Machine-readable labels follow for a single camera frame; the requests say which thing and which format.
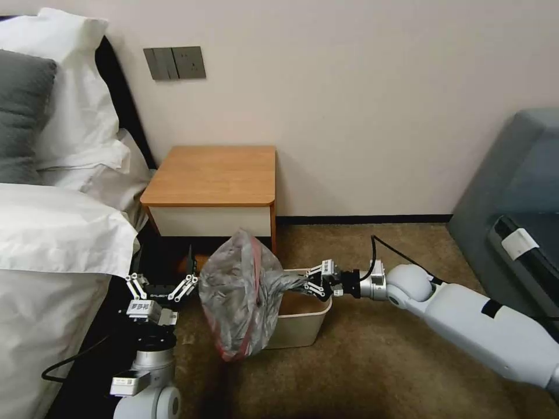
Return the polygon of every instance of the wooden tabletop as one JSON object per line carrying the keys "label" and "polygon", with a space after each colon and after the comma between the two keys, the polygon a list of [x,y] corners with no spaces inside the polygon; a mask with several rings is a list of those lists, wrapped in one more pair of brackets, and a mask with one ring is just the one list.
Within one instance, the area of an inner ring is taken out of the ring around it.
{"label": "wooden tabletop", "polygon": [[263,207],[275,200],[275,147],[174,147],[141,196],[152,207]]}

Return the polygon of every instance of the brown carpet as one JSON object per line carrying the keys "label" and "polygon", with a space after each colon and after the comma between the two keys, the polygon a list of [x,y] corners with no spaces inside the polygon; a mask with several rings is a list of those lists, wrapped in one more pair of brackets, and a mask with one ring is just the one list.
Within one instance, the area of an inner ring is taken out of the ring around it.
{"label": "brown carpet", "polygon": [[[290,226],[278,230],[284,268],[333,258],[366,269],[375,233],[442,279],[481,290],[444,225]],[[382,246],[387,269],[402,263]],[[198,299],[177,330],[183,417],[559,418],[548,394],[506,381],[389,303],[334,300],[310,347],[223,363]]]}

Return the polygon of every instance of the plastic bag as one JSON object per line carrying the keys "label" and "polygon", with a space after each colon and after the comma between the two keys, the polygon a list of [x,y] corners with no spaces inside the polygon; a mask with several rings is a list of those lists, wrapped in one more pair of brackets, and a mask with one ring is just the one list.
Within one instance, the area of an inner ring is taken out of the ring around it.
{"label": "plastic bag", "polygon": [[221,357],[238,360],[264,349],[282,295],[303,282],[285,272],[275,255],[246,231],[227,240],[206,262],[198,284]]}

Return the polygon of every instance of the white drawer front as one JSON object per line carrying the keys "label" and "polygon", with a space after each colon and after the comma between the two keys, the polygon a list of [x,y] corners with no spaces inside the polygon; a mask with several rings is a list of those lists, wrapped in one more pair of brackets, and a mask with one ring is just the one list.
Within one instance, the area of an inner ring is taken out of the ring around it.
{"label": "white drawer front", "polygon": [[270,236],[269,207],[150,207],[162,236]]}

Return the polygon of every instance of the wall switch panel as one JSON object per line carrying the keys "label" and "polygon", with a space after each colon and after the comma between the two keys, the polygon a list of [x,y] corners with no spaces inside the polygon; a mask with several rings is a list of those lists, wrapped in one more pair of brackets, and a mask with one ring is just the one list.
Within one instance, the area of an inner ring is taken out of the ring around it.
{"label": "wall switch panel", "polygon": [[206,78],[200,47],[145,48],[144,55],[154,80]]}
{"label": "wall switch panel", "polygon": [[172,48],[180,79],[205,79],[206,69],[200,47]]}
{"label": "wall switch panel", "polygon": [[154,80],[177,80],[179,78],[170,48],[145,48],[144,55]]}

